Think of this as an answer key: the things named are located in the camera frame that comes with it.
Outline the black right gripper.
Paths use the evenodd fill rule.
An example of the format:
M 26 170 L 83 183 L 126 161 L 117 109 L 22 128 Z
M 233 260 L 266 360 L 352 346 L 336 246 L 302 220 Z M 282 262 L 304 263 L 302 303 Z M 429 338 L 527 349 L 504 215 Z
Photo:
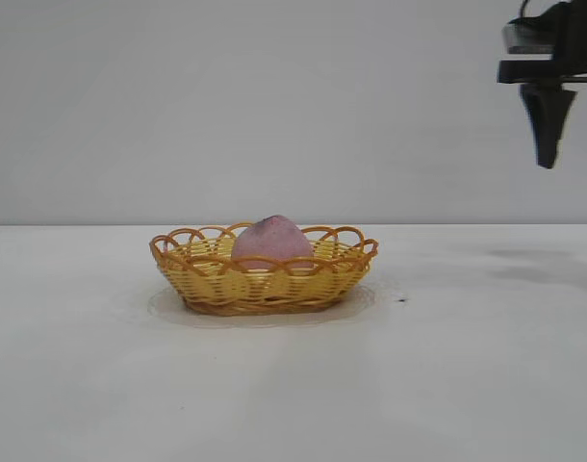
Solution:
M 587 83 L 587 0 L 558 1 L 538 15 L 520 4 L 502 28 L 512 58 L 498 65 L 497 82 L 520 85 L 536 146 L 537 165 L 553 168 L 577 92 L 566 83 Z

